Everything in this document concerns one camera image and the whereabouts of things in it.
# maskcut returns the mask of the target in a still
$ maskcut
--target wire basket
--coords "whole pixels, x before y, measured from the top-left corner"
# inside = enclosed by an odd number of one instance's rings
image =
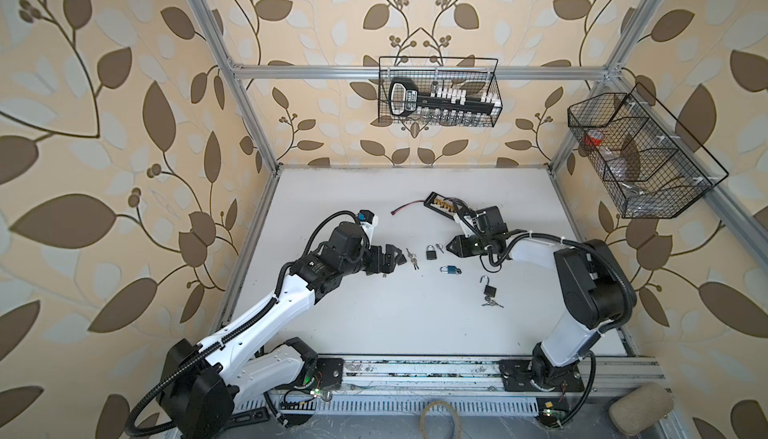
[[[647,107],[652,105],[674,120],[675,133],[667,133],[651,116]],[[606,92],[569,107],[568,127],[623,218],[677,217],[728,176],[640,83],[628,94]],[[716,172],[704,170],[699,159]]]
[[[496,59],[379,57],[379,121],[494,127],[502,113]]]

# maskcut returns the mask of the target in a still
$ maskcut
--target black rack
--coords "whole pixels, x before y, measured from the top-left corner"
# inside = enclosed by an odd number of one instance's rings
[[[379,118],[404,126],[494,127],[502,113],[496,59],[379,57]]]
[[[651,106],[674,120],[674,134],[654,120]],[[568,127],[623,218],[677,217],[728,177],[704,144],[640,83],[628,94],[606,92],[569,107]],[[700,161],[717,172],[707,172]]]

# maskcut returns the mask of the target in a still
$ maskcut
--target mesh basket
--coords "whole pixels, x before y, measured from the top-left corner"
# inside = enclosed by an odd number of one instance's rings
[[[568,127],[623,218],[677,217],[728,172],[669,109],[638,86],[629,94],[607,92],[574,104],[568,108]],[[667,133],[650,115],[649,100],[674,118],[676,133]],[[717,173],[705,172],[698,158]]]
[[[494,127],[503,108],[496,81],[498,60],[433,60],[379,57],[379,122]]]

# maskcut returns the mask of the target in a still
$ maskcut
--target brown leaf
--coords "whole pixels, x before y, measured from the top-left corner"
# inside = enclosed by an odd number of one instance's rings
[[[648,101],[649,106],[655,106],[656,84],[654,84],[654,81],[647,76],[637,76],[634,78],[634,81],[637,84],[640,84],[638,87],[638,93],[640,94],[640,97]]]
[[[395,164],[403,164],[406,160],[408,160],[408,156],[411,155],[411,149],[410,148],[399,148],[395,152],[392,153],[392,162]]]
[[[720,282],[705,282],[699,297],[726,326],[756,338],[768,338],[768,315],[741,292]]]
[[[739,439],[768,437],[766,415],[754,399],[745,399],[736,403],[730,411],[730,425]]]
[[[554,0],[552,1],[554,13],[561,19],[579,20],[589,14],[592,2],[589,0]]]
[[[470,4],[456,4],[453,10],[453,20],[456,25],[466,30],[474,30],[480,27],[480,18]]]
[[[704,419],[699,419],[698,417],[693,417],[693,419],[701,439],[726,439],[722,432],[718,431],[715,426],[706,422]]]
[[[153,427],[158,423],[158,418],[160,417],[160,413],[156,412],[152,415],[147,416],[146,419],[144,419],[142,422],[139,423],[138,428],[139,429],[148,429],[149,427]]]
[[[185,11],[171,6],[161,10],[160,15],[168,29],[178,37],[186,40],[194,38],[194,26]]]
[[[371,126],[376,126],[376,127],[389,127],[391,125],[392,125],[392,118],[389,116],[381,116],[376,120],[374,120],[373,122],[371,122]]]
[[[331,158],[330,157],[314,158],[311,161],[309,161],[307,165],[311,165],[312,167],[330,167]]]
[[[179,233],[179,249],[184,262],[194,268],[203,265],[208,257],[205,244],[193,233]]]
[[[205,247],[198,238],[194,238],[200,247]],[[114,332],[129,325],[147,310],[154,295],[158,292],[158,283],[149,278],[136,279],[122,288],[101,308],[88,330],[91,332]]]
[[[499,157],[496,159],[497,168],[511,168],[517,167],[518,165],[520,165],[520,163],[512,158]]]
[[[468,144],[469,144],[469,140],[466,138],[459,139],[458,141],[449,142],[442,148],[442,155],[455,156],[456,154],[459,154],[461,151],[466,149]]]
[[[360,147],[371,156],[384,156],[386,154],[384,146],[375,141],[362,140],[360,141]]]
[[[730,72],[736,83],[750,92],[768,88],[768,60],[765,57],[734,50],[730,53]]]
[[[0,361],[19,345],[40,314],[40,301],[28,302],[0,317]]]
[[[110,394],[101,408],[95,439],[119,439],[123,435],[130,406],[120,394]]]
[[[464,59],[458,61],[458,64],[456,64],[456,67],[474,67],[475,66],[475,56],[466,56]]]
[[[377,30],[384,27],[389,20],[389,6],[387,4],[373,4],[362,20],[362,28]]]
[[[0,427],[26,411],[42,393],[43,388],[40,386],[16,387],[0,392]]]
[[[203,287],[202,284],[198,284],[195,286],[195,289],[192,289],[190,297],[187,298],[187,304],[184,305],[184,310],[181,312],[181,320],[179,320],[179,324],[183,324],[189,319],[192,319],[194,313],[200,308],[200,302],[203,301],[203,296],[205,296],[205,287]]]
[[[142,116],[144,117],[144,128],[147,129],[147,134],[154,145],[158,146],[159,150],[168,152],[176,139],[176,119],[174,119],[174,111],[171,110],[163,89],[157,82],[152,82],[152,85],[147,89]]]
[[[299,125],[296,126],[296,128],[298,128],[300,131],[308,131],[314,126],[315,126],[315,119],[308,118],[299,122]]]
[[[600,219],[600,225],[603,226],[603,230],[606,233],[612,233],[614,229],[616,229],[616,226],[614,225],[614,216],[611,215],[608,207],[606,207],[602,201],[600,201],[600,205],[598,206],[598,219]]]
[[[208,143],[205,145],[203,167],[208,182],[211,184],[216,182],[216,179],[219,178],[219,171],[221,170],[221,147],[219,146],[219,139],[216,138],[216,132],[212,132],[210,136],[208,136]]]
[[[300,148],[302,151],[313,151],[316,148],[321,148],[322,142],[299,141],[299,143],[296,144],[296,147]]]
[[[285,97],[285,94],[283,94],[278,88],[273,87],[272,88],[272,98],[275,99],[275,102],[282,107],[282,108],[288,108],[288,98]]]
[[[760,211],[755,212],[755,220],[761,223],[763,227],[768,230],[768,206],[763,207]]]
[[[235,226],[235,220],[237,219],[237,199],[232,199],[230,208],[226,210],[226,219],[224,220],[224,227],[227,231],[231,231]]]
[[[117,217],[97,198],[86,194],[54,197],[24,214],[11,232],[61,249],[80,249],[98,242]]]
[[[256,2],[256,15],[264,20],[276,22],[288,17],[293,8],[290,0],[260,0]]]
[[[214,92],[216,93],[216,101],[219,103],[219,108],[224,110],[224,81],[218,76],[214,78]]]
[[[650,38],[656,42],[666,42],[680,35],[694,19],[689,10],[676,9],[664,14],[650,31]]]
[[[576,170],[576,156],[571,152],[571,155],[568,156],[568,161],[565,163],[566,167],[568,167],[568,174],[574,175],[574,170]]]
[[[128,79],[132,61],[133,54],[129,47],[107,52],[96,66],[98,79],[106,88],[119,88]]]
[[[467,96],[476,96],[483,87],[485,87],[485,82],[473,80],[470,82],[464,82],[458,88],[463,88],[466,90]]]
[[[643,269],[656,271],[663,268],[672,252],[671,235],[655,235],[638,249],[638,264]]]
[[[524,131],[533,130],[533,123],[526,118],[518,118],[514,120],[514,125],[521,128]]]
[[[205,72],[200,72],[192,79],[192,86],[190,87],[190,99],[193,104],[197,104],[205,97],[205,89],[208,87],[208,75]]]
[[[547,62],[546,64],[542,64],[542,67],[570,67],[571,61],[568,59],[558,59],[553,60],[551,62]]]
[[[192,232],[205,245],[211,245],[216,240],[216,223],[207,212],[192,212],[190,214]]]
[[[378,97],[376,88],[371,86],[368,82],[352,82],[350,87],[358,96],[365,100],[376,100]]]
[[[710,138],[716,123],[715,101],[704,84],[699,84],[680,111],[674,131],[696,152]]]
[[[558,103],[558,101],[563,97],[563,88],[559,87],[555,89],[552,94],[549,95],[547,100],[544,101],[544,107],[550,108]]]
[[[221,19],[221,12],[219,12],[218,9],[214,9],[210,13],[214,14],[214,20],[216,21],[216,26],[219,28],[219,34],[223,35],[224,34],[224,21]]]
[[[419,147],[416,150],[418,160],[427,165],[432,165],[435,162],[435,153],[430,148]]]
[[[531,144],[531,141],[527,139],[512,141],[512,142],[505,142],[504,145],[516,151],[527,151],[533,146],[533,144]]]
[[[627,226],[627,245],[632,249],[639,249],[648,239],[656,235],[659,219],[635,218],[629,221]]]
[[[664,312],[664,308],[661,307],[661,303],[656,297],[656,294],[647,287],[640,288],[640,301],[643,303],[643,307],[645,308],[645,311],[648,312],[651,319],[657,321],[665,328],[670,327],[667,313]]]
[[[635,143],[634,138],[627,134],[624,137],[624,143],[621,145],[619,156],[624,160],[626,164],[626,170],[622,171],[621,177],[617,177],[619,180],[626,182],[635,182],[640,179],[640,172],[642,163],[640,161],[640,153],[638,151],[638,145]],[[609,168],[613,168],[611,165],[613,161],[608,163]],[[616,174],[619,175],[620,167],[616,166]]]
[[[250,156],[254,153],[254,141],[251,140],[250,136],[245,136],[240,140],[240,148],[243,149],[246,156]]]
[[[0,137],[0,184],[27,172],[39,156],[38,145],[31,139],[21,136]]]
[[[80,29],[85,26],[93,15],[91,0],[64,0],[64,17],[72,29]]]
[[[627,28],[627,24],[632,19],[632,15],[634,14],[634,12],[635,12],[635,8],[634,7],[630,7],[629,9],[627,9],[626,13],[624,14],[624,18],[621,20],[621,26],[619,27],[619,33],[624,32],[624,29]]]

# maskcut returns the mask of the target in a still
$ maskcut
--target table surface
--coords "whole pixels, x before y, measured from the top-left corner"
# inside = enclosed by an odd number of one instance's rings
[[[395,215],[389,212],[423,200],[432,191],[459,197],[474,209],[497,205],[509,229],[574,239],[543,169],[287,169],[280,176],[234,317],[274,289],[280,267],[301,256],[324,218],[340,210],[369,209],[379,215],[372,243],[391,243],[403,252],[408,248],[417,254],[419,269],[408,262],[387,277],[362,272],[346,276],[338,289],[272,338],[267,350],[300,337],[320,354],[530,355],[565,312],[557,273],[505,261],[502,271],[489,274],[478,258],[460,259],[439,251],[436,261],[427,261],[426,246],[445,246],[460,228],[421,204]],[[316,244],[339,222],[329,223]],[[443,265],[455,265],[462,274],[442,273]],[[490,276],[497,289],[495,300],[504,308],[481,306],[482,275]],[[626,355],[616,331],[592,349],[596,355]]]

